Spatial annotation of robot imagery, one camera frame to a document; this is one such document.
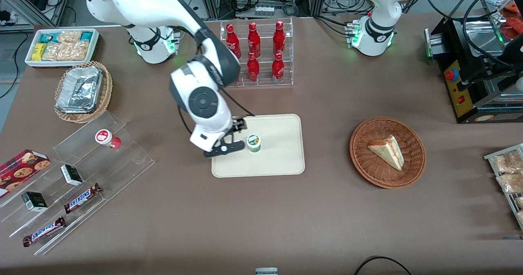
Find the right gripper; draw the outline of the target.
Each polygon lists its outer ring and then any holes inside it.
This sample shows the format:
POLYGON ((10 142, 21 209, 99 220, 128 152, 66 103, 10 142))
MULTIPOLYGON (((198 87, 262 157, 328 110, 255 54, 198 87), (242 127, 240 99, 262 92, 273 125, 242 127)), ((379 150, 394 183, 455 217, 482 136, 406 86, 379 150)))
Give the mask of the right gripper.
POLYGON ((237 141, 235 135, 246 129, 247 122, 244 117, 233 117, 232 126, 227 132, 226 122, 214 126, 196 123, 189 140, 192 144, 205 151, 203 155, 206 158, 213 158, 243 150, 246 147, 245 142, 237 141), (224 140, 215 146, 216 142, 222 138, 224 140))

